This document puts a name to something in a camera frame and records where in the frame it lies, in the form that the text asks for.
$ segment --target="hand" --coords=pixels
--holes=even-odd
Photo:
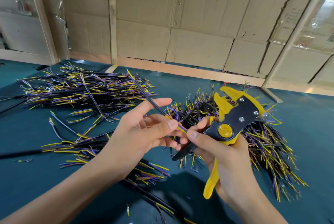
[[[158,106],[165,106],[172,100],[159,98],[154,102]],[[123,115],[109,142],[92,160],[106,168],[110,167],[110,172],[114,175],[116,172],[118,177],[115,182],[124,179],[151,148],[176,147],[177,142],[166,137],[167,135],[185,136],[177,128],[176,120],[169,120],[161,114],[145,116],[153,108],[153,105],[146,100]]]
[[[208,126],[209,117],[205,117],[188,130],[187,138],[198,146],[194,152],[204,159],[210,173],[217,158],[220,181],[215,189],[232,208],[239,208],[256,197],[257,193],[262,193],[252,171],[248,143],[239,135],[234,145],[227,146],[197,132]],[[185,138],[181,139],[182,144],[186,142]]]

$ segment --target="forearm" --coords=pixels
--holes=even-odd
[[[243,223],[247,224],[287,224],[283,216],[270,203],[260,188],[248,200],[230,204]]]
[[[117,171],[92,160],[1,223],[69,223],[99,193],[117,181]]]

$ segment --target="human arm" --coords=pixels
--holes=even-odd
[[[164,106],[171,99],[155,102]],[[94,159],[0,223],[69,223],[99,193],[124,179],[148,150],[159,145],[176,147],[177,143],[165,136],[183,135],[177,130],[177,121],[159,114],[144,116],[152,108],[144,101],[127,112]]]
[[[215,189],[218,195],[244,223],[287,223],[260,189],[252,171],[248,143],[244,137],[239,135],[234,145],[227,146],[196,132],[208,125],[209,117],[206,117],[188,130],[187,138],[198,146],[195,153],[204,159],[210,173],[214,159],[217,158],[220,181]],[[186,142],[186,138],[181,139],[181,143]]]

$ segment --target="fingernail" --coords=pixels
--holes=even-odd
[[[168,121],[168,126],[171,130],[175,130],[177,128],[177,126],[179,125],[179,123],[176,120],[170,120]]]
[[[196,139],[196,137],[197,137],[197,132],[195,132],[195,131],[188,131],[187,132],[187,137],[189,138],[189,139],[191,139],[191,140],[194,140],[194,139]]]

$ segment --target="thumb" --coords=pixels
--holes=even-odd
[[[150,128],[146,128],[142,130],[146,137],[148,136],[150,139],[159,139],[170,135],[171,132],[175,131],[178,127],[179,123],[176,120],[168,120],[163,123],[159,123]]]
[[[198,133],[196,131],[188,131],[187,138],[193,142],[196,146],[207,150],[215,157],[222,155],[223,151],[226,151],[226,145],[214,140],[208,135]]]

